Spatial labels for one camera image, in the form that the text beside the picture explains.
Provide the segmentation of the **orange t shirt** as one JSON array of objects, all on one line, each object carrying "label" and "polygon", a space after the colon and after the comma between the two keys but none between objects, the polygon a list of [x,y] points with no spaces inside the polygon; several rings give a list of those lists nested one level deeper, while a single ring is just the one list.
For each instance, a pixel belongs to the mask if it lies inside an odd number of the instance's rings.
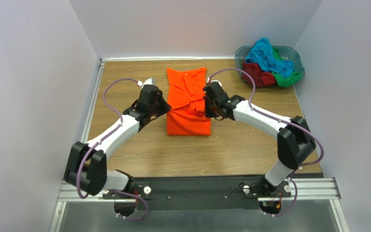
[{"label": "orange t shirt", "polygon": [[177,71],[167,69],[169,82],[167,134],[170,136],[210,136],[211,119],[205,115],[203,87],[207,69]]}]

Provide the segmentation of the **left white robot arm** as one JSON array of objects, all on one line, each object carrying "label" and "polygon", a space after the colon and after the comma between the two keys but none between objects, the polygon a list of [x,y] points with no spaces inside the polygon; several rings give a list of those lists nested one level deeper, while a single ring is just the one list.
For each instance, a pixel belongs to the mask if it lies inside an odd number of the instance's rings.
[{"label": "left white robot arm", "polygon": [[82,199],[103,190],[131,191],[132,176],[109,171],[107,160],[128,138],[170,109],[156,85],[143,84],[139,98],[111,127],[86,143],[77,141],[71,146],[64,181],[75,186]]}]

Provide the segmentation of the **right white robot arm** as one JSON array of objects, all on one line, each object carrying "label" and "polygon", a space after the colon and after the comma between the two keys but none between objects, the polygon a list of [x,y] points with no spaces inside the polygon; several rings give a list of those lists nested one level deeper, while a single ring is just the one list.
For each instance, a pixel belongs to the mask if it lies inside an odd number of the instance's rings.
[{"label": "right white robot arm", "polygon": [[241,96],[230,97],[218,82],[207,84],[203,93],[207,118],[243,122],[277,141],[277,161],[255,184],[255,191],[259,194],[271,196],[275,193],[314,152],[316,142],[304,118],[283,117],[257,107]]}]

